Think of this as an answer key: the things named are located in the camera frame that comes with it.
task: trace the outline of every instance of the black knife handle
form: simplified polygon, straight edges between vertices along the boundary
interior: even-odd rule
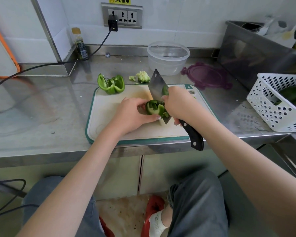
[[[202,151],[204,148],[204,140],[201,134],[199,134],[193,127],[191,127],[185,121],[179,120],[182,127],[188,133],[191,140],[191,147],[195,150]]]

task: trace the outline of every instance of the lid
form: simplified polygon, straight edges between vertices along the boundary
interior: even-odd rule
[[[157,41],[147,47],[147,52],[154,58],[164,61],[183,61],[190,56],[190,50],[172,41]]]
[[[73,34],[81,34],[79,27],[73,27],[73,28],[71,28],[71,31]]]
[[[224,89],[232,87],[232,84],[227,81],[228,72],[226,70],[214,68],[203,62],[197,62],[189,68],[183,67],[181,74],[187,75],[200,90],[204,90],[205,87],[222,87]]]

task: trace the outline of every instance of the power plug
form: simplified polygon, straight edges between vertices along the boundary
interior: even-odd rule
[[[117,15],[109,15],[108,25],[110,31],[117,31]]]

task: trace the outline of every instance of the warning sign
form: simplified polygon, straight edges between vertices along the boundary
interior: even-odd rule
[[[109,0],[109,3],[130,5],[130,0]]]

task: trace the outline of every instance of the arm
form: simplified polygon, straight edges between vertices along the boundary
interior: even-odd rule
[[[137,107],[143,99],[125,98],[111,122],[103,129],[87,153],[59,183],[18,233],[25,236],[75,236],[89,200],[118,143],[126,133],[160,118],[142,115]]]
[[[296,236],[296,178],[231,133],[186,90],[170,87],[169,94],[165,97],[169,114],[206,139],[277,234]]]

